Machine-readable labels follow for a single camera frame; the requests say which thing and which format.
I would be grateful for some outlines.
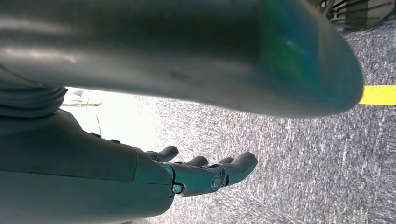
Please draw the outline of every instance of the yellow floor tape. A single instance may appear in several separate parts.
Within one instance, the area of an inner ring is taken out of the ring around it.
[[[396,105],[396,85],[365,85],[359,104]]]

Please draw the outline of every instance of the robotic hand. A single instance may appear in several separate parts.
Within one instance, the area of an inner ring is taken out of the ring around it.
[[[208,165],[169,162],[174,146],[144,152],[84,132],[62,110],[40,119],[0,117],[0,223],[123,223],[164,213],[175,196],[216,192],[256,167],[251,153]]]
[[[172,176],[172,191],[181,197],[213,193],[222,187],[241,182],[257,165],[256,157],[249,152],[236,159],[224,158],[210,166],[203,156],[197,156],[189,162],[168,163],[178,154],[174,146],[166,147],[159,153],[146,154],[168,170]]]

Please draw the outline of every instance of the gray carpet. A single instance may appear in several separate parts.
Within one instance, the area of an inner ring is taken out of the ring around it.
[[[346,39],[366,84],[396,84],[396,16]],[[259,159],[244,182],[176,199],[165,214],[133,223],[396,223],[394,107],[279,119],[171,99],[106,97],[96,109],[104,136],[145,151],[175,145],[175,161],[203,155],[215,162],[245,151]]]

